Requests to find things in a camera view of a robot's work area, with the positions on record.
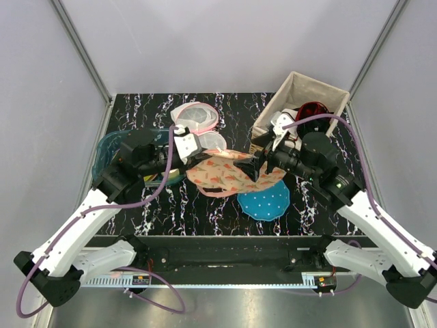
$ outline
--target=teal plastic container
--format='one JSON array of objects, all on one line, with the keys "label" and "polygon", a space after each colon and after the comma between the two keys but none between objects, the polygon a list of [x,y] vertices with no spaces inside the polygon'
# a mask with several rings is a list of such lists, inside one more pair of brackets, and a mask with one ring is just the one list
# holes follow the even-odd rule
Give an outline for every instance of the teal plastic container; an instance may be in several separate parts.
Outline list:
[{"label": "teal plastic container", "polygon": [[[155,141],[157,145],[165,145],[169,142],[169,129],[168,128],[153,128],[152,132],[156,133]],[[127,137],[130,130],[125,131],[115,131],[105,135],[98,143],[96,148],[96,160],[91,169],[93,179],[96,180],[100,175],[100,172],[106,168],[112,161],[114,155],[120,149],[122,140]],[[146,187],[157,187],[159,186],[162,176],[159,174],[154,181],[144,182]],[[184,174],[168,180],[165,184],[166,186],[174,185],[185,178]]]}]

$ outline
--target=blue polka dot cloth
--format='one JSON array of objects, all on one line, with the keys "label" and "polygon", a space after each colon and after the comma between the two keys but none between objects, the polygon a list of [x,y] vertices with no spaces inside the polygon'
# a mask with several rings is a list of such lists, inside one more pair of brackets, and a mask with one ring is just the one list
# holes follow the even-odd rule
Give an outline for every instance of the blue polka dot cloth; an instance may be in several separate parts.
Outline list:
[{"label": "blue polka dot cloth", "polygon": [[239,193],[243,212],[255,220],[273,221],[282,216],[290,205],[290,191],[281,180],[273,187],[256,193]]}]

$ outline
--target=white fabric basket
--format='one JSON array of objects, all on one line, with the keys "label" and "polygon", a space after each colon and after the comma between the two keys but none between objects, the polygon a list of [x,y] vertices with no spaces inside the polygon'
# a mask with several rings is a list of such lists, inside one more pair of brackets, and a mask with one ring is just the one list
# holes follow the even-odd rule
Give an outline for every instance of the white fabric basket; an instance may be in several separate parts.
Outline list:
[{"label": "white fabric basket", "polygon": [[[270,125],[270,119],[276,111],[297,109],[310,101],[318,101],[324,104],[331,113],[340,116],[341,113],[343,113],[348,100],[349,92],[345,90],[333,87],[303,74],[291,72],[279,88],[278,92],[273,96],[272,100],[267,104],[266,108],[255,121],[252,129],[252,139],[267,132],[268,126]],[[336,120],[330,121],[330,127],[326,132],[328,137],[333,133],[336,125]],[[287,140],[285,144],[289,147],[300,150],[301,140]],[[257,146],[252,144],[251,153],[253,153],[257,148]]]}]

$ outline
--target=black metal base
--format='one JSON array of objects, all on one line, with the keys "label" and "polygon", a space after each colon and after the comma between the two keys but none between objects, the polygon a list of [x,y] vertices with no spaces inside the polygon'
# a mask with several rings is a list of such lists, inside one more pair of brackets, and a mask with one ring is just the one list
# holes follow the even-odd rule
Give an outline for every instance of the black metal base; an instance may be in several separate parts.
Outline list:
[{"label": "black metal base", "polygon": [[[88,247],[112,245],[116,237],[96,236]],[[331,272],[328,264],[303,261],[319,236],[210,237],[140,236],[149,247],[153,271],[171,284],[301,284],[302,272]],[[363,247],[375,247],[367,237]]]}]

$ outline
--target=table surface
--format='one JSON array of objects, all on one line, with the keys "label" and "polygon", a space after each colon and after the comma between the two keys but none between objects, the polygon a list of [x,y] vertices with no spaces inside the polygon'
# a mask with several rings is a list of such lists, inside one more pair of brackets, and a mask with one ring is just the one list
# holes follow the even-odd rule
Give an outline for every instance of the table surface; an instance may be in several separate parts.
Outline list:
[{"label": "table surface", "polygon": [[[170,111],[183,103],[200,101],[217,109],[216,130],[229,149],[249,152],[251,128],[273,97],[273,93],[254,94],[118,94],[109,119],[107,133],[135,128],[167,128],[173,122]],[[349,172],[362,178],[355,145],[340,124],[330,138],[339,149],[337,160]],[[308,182],[289,176],[291,204],[274,221],[256,221],[241,211],[236,195],[206,197],[197,187],[183,180],[166,187],[143,208],[123,210],[102,227],[98,234],[118,235],[321,235],[361,234],[338,214],[329,213],[308,190]],[[154,189],[144,188],[143,197]]]}]

